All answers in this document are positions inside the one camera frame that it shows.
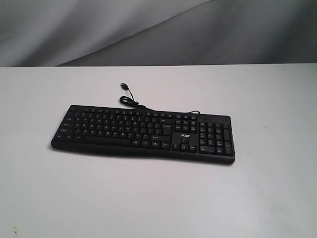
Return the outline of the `black acer keyboard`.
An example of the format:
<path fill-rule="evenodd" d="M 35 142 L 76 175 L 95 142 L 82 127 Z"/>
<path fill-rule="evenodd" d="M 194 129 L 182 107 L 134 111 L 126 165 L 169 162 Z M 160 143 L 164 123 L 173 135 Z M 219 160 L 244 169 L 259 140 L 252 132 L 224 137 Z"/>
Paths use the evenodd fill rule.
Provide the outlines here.
<path fill-rule="evenodd" d="M 72 105 L 51 145 L 90 154 L 235 161 L 231 118 L 208 114 Z"/>

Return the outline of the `grey backdrop cloth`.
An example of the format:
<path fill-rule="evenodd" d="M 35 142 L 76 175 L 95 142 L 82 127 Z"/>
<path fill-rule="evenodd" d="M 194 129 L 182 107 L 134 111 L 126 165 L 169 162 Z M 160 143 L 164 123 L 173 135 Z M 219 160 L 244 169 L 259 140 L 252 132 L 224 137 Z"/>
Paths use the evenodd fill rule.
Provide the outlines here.
<path fill-rule="evenodd" d="M 3 67 L 316 60 L 314 0 L 3 0 L 0 3 Z"/>

